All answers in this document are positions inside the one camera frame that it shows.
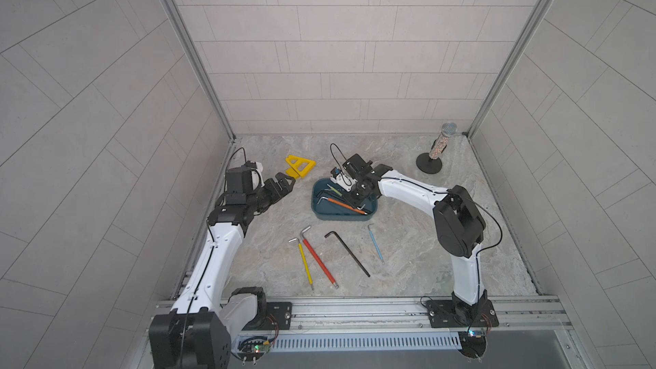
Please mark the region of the orange hex key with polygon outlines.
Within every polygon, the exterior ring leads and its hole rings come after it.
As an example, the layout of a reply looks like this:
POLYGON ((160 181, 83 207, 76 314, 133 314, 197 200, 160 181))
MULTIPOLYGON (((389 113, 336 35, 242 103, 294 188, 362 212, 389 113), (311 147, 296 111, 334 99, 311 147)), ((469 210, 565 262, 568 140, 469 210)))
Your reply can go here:
POLYGON ((364 210, 362 210, 362 209, 355 208, 355 207, 353 207, 353 206, 348 205, 347 203, 340 202, 340 201, 338 201, 338 200, 336 200, 336 199, 329 198, 329 197, 327 197, 327 196, 322 196, 322 197, 320 197, 319 200, 318 200, 318 203, 320 203, 320 202, 322 202, 322 201, 326 201, 326 202, 328 202, 328 203, 332 203, 332 204, 334 204, 334 205, 337 205, 338 207, 345 208, 345 209, 347 209, 347 210, 349 210, 349 211, 351 211, 351 212, 357 213, 357 214, 359 214, 359 215, 369 215, 369 213, 368 213, 367 211, 364 211, 364 210))

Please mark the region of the thin green hex key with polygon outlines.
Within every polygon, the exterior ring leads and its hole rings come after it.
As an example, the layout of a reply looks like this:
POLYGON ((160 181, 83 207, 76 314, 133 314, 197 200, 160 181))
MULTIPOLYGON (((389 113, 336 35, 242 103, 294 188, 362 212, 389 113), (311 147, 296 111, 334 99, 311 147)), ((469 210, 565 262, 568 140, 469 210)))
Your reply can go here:
POLYGON ((327 186, 327 187, 328 187, 332 192, 334 192, 335 194, 337 194, 338 196, 343 196, 343 193, 341 193, 341 192, 340 192, 339 190, 337 190, 335 187, 333 187, 333 186, 327 186))

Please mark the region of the blue hex key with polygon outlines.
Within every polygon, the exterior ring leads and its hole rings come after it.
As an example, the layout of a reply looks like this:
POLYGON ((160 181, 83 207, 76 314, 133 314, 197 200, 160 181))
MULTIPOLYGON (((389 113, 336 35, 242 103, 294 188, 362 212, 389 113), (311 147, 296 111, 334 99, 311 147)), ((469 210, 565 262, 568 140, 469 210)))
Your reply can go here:
POLYGON ((384 263, 384 257, 383 257, 383 255, 382 255, 382 252, 381 252, 381 250, 380 250, 380 248, 379 248, 378 242, 377 242, 376 237, 375 237, 374 232, 373 232, 373 224, 369 224, 369 225, 367 225, 367 230, 368 230, 368 233, 369 233, 370 239, 372 239, 372 244, 373 244, 374 248, 376 249, 376 252, 377 252, 377 255, 378 255, 378 257, 379 257, 379 260, 380 260, 382 263, 384 263))

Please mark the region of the long black hex key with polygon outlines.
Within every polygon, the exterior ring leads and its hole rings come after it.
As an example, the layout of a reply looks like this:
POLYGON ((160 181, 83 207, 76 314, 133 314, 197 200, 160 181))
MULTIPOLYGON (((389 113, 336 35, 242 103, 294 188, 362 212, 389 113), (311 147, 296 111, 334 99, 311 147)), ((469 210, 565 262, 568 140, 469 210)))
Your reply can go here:
POLYGON ((321 193, 319 193, 319 194, 317 195, 318 200, 319 200, 319 198, 322 197, 322 196, 327 196, 327 197, 329 197, 329 198, 333 198, 333 199, 336 199, 336 200, 338 200, 338 201, 340 201, 340 202, 345 203, 345 201, 340 200, 340 199, 338 199, 338 198, 335 198, 334 196, 329 195, 329 194, 328 194, 327 192, 325 192, 325 191, 321 191, 321 193))

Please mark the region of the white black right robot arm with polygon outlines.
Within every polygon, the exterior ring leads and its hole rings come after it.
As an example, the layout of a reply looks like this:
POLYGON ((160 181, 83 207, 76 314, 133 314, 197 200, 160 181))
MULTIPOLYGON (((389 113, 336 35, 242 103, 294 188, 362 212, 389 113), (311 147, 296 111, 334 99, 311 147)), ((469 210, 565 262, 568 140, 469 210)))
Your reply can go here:
POLYGON ((356 207, 367 199, 385 196, 432 217, 437 240, 451 256, 454 312, 461 320, 474 319, 487 300, 478 257, 483 250, 486 223, 467 189, 431 186, 384 164, 373 167, 371 161, 364 161, 358 154, 331 170, 331 180, 346 191, 347 202, 356 207))

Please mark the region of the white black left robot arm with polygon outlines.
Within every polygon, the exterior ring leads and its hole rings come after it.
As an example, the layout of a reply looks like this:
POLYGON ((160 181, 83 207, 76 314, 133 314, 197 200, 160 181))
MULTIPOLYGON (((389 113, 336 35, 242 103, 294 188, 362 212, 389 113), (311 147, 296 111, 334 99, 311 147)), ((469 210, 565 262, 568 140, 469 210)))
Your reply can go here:
POLYGON ((238 290, 226 305, 221 297, 249 224, 289 195, 295 183, 284 173, 262 179, 256 164, 227 170, 224 191, 206 219, 206 241, 191 278, 170 312, 150 324, 156 368, 226 368, 240 332, 264 321, 262 288, 238 290))

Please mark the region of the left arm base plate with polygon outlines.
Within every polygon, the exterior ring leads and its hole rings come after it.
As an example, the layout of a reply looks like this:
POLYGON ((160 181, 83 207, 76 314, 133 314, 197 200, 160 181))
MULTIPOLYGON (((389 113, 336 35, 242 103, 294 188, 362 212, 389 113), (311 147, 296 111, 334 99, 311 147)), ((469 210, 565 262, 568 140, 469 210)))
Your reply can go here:
POLYGON ((291 302, 268 302, 266 311, 258 311, 256 317, 244 326, 244 331, 280 331, 290 329, 293 304, 291 302))

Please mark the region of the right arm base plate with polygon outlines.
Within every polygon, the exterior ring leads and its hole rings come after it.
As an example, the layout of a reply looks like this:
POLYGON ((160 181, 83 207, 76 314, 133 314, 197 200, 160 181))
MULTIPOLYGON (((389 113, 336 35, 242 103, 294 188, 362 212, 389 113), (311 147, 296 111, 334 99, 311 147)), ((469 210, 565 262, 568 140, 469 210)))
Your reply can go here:
POLYGON ((483 297, 470 306, 455 298, 422 301, 432 328, 482 328, 489 330, 499 326, 491 300, 483 297))

